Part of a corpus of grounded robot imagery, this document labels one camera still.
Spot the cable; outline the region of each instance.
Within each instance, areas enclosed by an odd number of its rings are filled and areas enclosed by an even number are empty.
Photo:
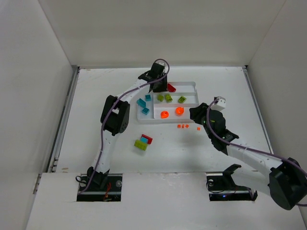
[[[111,182],[109,182],[109,184],[107,184],[106,187],[107,189],[103,201],[106,200],[106,198],[108,197],[107,193],[111,190]]]
[[[144,87],[144,86],[146,86],[146,85],[150,85],[150,84],[156,83],[156,82],[158,82],[158,81],[161,81],[161,80],[163,80],[163,79],[168,75],[168,73],[169,73],[169,63],[168,63],[167,61],[165,61],[164,59],[161,59],[161,58],[157,59],[157,60],[154,61],[154,62],[157,62],[157,61],[163,61],[163,62],[167,65],[167,72],[166,72],[161,78],[159,78],[159,79],[156,79],[156,80],[154,80],[154,81],[145,83],[145,84],[143,84],[143,85],[141,85],[141,86],[139,86],[139,87],[136,87],[136,88],[134,88],[134,89],[132,89],[132,90],[129,90],[129,91],[127,91],[127,92],[124,92],[121,96],[118,97],[118,99],[114,102],[114,104],[113,104],[112,107],[110,108],[109,112],[106,114],[106,117],[105,117],[105,119],[104,119],[104,121],[103,121],[103,123],[102,123],[102,125],[101,125],[101,131],[100,131],[100,134],[101,134],[101,149],[100,149],[100,153],[99,153],[99,156],[98,156],[96,165],[95,165],[95,167],[94,167],[94,171],[93,171],[93,173],[92,173],[92,175],[91,175],[91,177],[90,177],[90,179],[89,179],[89,181],[88,181],[86,187],[85,187],[82,191],[80,191],[80,192],[78,193],[78,195],[80,195],[81,193],[85,192],[85,191],[88,189],[88,187],[90,186],[90,184],[91,184],[91,181],[92,181],[92,179],[93,179],[93,176],[94,176],[94,174],[95,174],[95,172],[96,172],[96,169],[97,169],[97,167],[98,167],[100,158],[101,158],[102,153],[103,153],[103,148],[104,148],[103,131],[104,131],[104,127],[105,127],[105,124],[106,124],[107,119],[109,118],[109,116],[110,116],[111,112],[113,111],[113,109],[115,108],[116,104],[120,101],[121,98],[123,98],[123,97],[124,97],[125,95],[127,95],[128,93],[131,93],[131,92],[133,92],[133,91],[136,91],[136,90],[138,90],[139,88],[142,88],[142,87]]]
[[[214,194],[222,193],[222,192],[224,191],[224,190],[219,191],[219,192],[213,192],[213,191],[211,191],[211,190],[209,189],[208,181],[206,182],[206,187],[207,187],[207,190],[208,190],[209,192],[214,193]]]
[[[282,161],[285,161],[285,162],[289,163],[290,165],[296,167],[298,170],[300,170],[300,171],[305,175],[305,177],[307,177],[307,172],[305,172],[305,170],[303,170],[303,169],[302,169],[301,167],[299,167],[297,164],[295,164],[294,162],[288,160],[288,159],[285,158],[285,157],[276,156],[276,155],[271,154],[271,153],[268,153],[268,152],[264,152],[264,151],[261,151],[261,150],[252,149],[252,148],[249,148],[249,147],[246,147],[246,146],[234,144],[234,143],[231,143],[231,142],[229,142],[229,141],[226,141],[226,140],[220,138],[220,137],[214,132],[214,130],[212,129],[212,127],[211,127],[211,125],[210,125],[210,122],[209,122],[209,112],[210,112],[210,109],[211,109],[212,105],[214,105],[214,104],[215,104],[216,102],[218,102],[218,101],[219,101],[219,99],[216,99],[216,100],[214,100],[213,102],[211,102],[211,104],[209,105],[209,107],[208,107],[208,109],[207,109],[207,114],[206,114],[207,126],[208,126],[209,130],[212,132],[212,134],[213,134],[217,139],[219,139],[221,142],[224,142],[224,143],[227,144],[227,145],[232,145],[232,146],[238,147],[238,148],[240,148],[240,149],[245,149],[245,150],[249,150],[249,151],[252,151],[252,152],[255,152],[255,153],[260,153],[260,154],[264,154],[264,155],[267,155],[267,156],[272,156],[272,157],[281,159]],[[300,207],[307,207],[307,204],[297,204],[297,206],[300,206]]]

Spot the orange ring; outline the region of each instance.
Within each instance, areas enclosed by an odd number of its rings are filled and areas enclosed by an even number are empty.
[[[162,112],[161,112],[161,118],[162,118],[162,119],[168,118],[168,116],[169,116],[168,111],[162,111]]]
[[[183,113],[184,113],[184,108],[183,108],[183,107],[178,107],[178,108],[176,108],[176,114],[177,114],[178,116],[183,115]]]

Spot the white wall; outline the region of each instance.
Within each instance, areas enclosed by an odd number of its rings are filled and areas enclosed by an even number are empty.
[[[249,63],[285,0],[39,0],[71,64]]]
[[[0,1],[0,223],[24,229],[72,69],[37,0]]]
[[[248,66],[275,154],[295,158],[305,170],[306,12],[306,0],[287,0]],[[301,208],[301,212],[307,223],[307,208]]]

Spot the white panel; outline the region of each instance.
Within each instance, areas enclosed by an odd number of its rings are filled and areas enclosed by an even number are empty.
[[[121,202],[76,202],[74,173],[43,174],[27,230],[305,230],[265,194],[210,202],[204,173],[124,174]]]
[[[71,66],[36,0],[0,2],[0,223],[25,227]]]
[[[287,0],[248,67],[275,154],[298,160],[305,170],[306,12],[307,1]],[[307,208],[301,211],[306,222]]]
[[[57,172],[85,173],[94,160],[100,139],[100,117],[106,98],[129,88],[148,68],[92,69],[80,71],[71,112],[61,148]],[[210,103],[222,95],[229,130],[249,145],[269,150],[241,67],[171,67],[169,81],[194,81],[199,102]],[[137,105],[131,101],[129,125],[116,143],[111,172],[209,172],[223,171],[242,163],[218,152],[203,128],[189,124],[178,129],[172,124],[141,124]],[[146,151],[134,147],[142,134],[153,138]]]
[[[70,62],[245,65],[284,0],[40,0]]]

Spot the green cube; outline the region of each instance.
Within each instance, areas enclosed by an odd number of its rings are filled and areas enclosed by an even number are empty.
[[[145,151],[147,149],[148,144],[146,144],[146,143],[144,143],[140,140],[136,140],[135,143],[134,143],[134,146]]]
[[[169,95],[169,94],[165,94],[165,100],[166,100],[166,102],[167,103],[169,103],[169,102],[172,102],[173,101],[173,98],[171,97],[171,95]]]
[[[184,96],[181,96],[179,99],[178,99],[178,102],[179,103],[184,103],[187,99],[184,97]]]
[[[159,94],[159,95],[158,95],[158,101],[161,101],[161,102],[162,102],[163,100],[164,100],[164,97],[163,97],[162,95]]]

